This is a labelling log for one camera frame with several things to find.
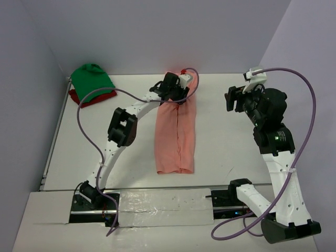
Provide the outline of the pink t shirt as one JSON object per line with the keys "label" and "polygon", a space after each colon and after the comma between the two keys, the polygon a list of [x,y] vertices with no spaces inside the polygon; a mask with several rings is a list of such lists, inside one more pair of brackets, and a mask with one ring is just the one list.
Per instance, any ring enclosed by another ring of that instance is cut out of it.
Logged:
{"label": "pink t shirt", "polygon": [[182,105],[159,106],[155,122],[154,157],[157,174],[194,173],[196,94]]}

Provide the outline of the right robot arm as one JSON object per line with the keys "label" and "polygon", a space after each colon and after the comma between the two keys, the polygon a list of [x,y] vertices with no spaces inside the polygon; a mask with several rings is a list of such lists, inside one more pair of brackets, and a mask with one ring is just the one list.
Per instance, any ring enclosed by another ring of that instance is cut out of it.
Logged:
{"label": "right robot arm", "polygon": [[230,87],[224,95],[227,111],[244,112],[254,125],[253,137],[266,163],[275,203],[267,201],[246,178],[229,184],[228,199],[233,205],[244,203],[261,220],[264,238],[270,244],[301,239],[321,233],[303,200],[294,166],[295,144],[282,122],[287,95],[274,88],[257,85],[250,91]]}

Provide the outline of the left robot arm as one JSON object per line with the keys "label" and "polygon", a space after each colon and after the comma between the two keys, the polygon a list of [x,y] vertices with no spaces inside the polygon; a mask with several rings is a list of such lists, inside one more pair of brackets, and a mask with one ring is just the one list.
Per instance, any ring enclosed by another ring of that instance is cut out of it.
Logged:
{"label": "left robot arm", "polygon": [[138,121],[163,103],[183,104],[190,91],[188,86],[193,80],[192,75],[186,71],[180,75],[167,72],[163,80],[151,87],[142,98],[120,89],[120,92],[133,97],[136,102],[124,109],[119,107],[115,109],[107,130],[107,143],[104,151],[99,149],[84,132],[79,116],[82,102],[79,103],[76,113],[78,127],[84,137],[100,154],[100,162],[98,162],[97,167],[79,187],[79,194],[84,198],[84,203],[90,209],[101,207],[109,198],[108,195],[103,193],[107,179],[120,154],[134,142]]}

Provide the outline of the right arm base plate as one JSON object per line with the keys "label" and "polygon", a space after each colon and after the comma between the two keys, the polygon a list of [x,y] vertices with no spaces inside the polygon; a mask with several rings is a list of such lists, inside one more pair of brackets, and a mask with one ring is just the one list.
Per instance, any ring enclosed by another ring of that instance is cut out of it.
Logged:
{"label": "right arm base plate", "polygon": [[214,219],[231,219],[251,212],[243,202],[231,199],[228,190],[211,190],[205,198],[211,199]]}

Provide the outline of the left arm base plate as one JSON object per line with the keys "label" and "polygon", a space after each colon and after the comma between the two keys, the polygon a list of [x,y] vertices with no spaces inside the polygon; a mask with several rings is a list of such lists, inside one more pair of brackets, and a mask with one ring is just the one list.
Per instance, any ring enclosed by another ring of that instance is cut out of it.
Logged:
{"label": "left arm base plate", "polygon": [[69,223],[100,223],[105,227],[111,227],[116,217],[115,203],[105,198],[99,206],[92,205],[79,193],[72,197]]}

